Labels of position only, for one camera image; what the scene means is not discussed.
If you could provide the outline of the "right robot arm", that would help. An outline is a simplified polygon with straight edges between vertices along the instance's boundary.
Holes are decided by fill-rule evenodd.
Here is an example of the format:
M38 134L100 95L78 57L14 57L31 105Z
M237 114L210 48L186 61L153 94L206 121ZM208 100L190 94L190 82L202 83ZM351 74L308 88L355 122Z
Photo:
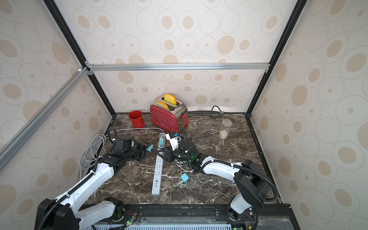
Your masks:
M215 175L235 183L239 194L232 199L228 211L233 219L249 208L261 208L265 202L279 199L276 185L250 160L230 163L215 159L200 153L191 139L174 133L160 137L158 148L157 155L165 162L187 164L191 173Z

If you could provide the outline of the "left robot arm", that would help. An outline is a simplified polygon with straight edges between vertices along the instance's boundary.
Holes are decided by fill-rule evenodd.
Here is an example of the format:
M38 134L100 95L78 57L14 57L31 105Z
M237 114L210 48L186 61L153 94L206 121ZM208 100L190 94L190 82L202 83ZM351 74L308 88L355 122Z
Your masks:
M117 204L103 201L80 210L85 201L128 162L142 161L153 150L152 144L140 143L130 135L112 141L111 150L98 157L93 169L76 185L55 199L45 199L38 208L36 230L83 230L114 215Z

